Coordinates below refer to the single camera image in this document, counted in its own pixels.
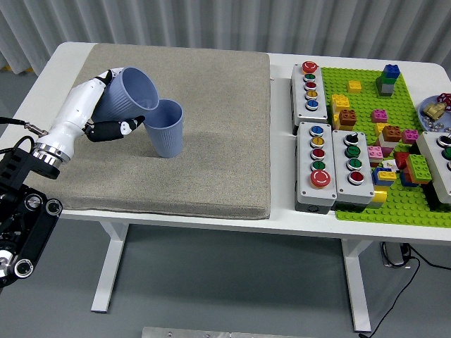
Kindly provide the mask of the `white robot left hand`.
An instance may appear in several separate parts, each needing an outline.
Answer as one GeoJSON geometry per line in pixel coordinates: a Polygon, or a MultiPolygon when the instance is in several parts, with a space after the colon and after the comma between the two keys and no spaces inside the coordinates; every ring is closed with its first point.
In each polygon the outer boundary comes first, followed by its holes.
{"type": "Polygon", "coordinates": [[[159,104],[152,80],[134,67],[113,68],[72,88],[48,134],[34,147],[38,156],[68,162],[75,140],[121,139],[137,129],[144,116],[159,104]]]}

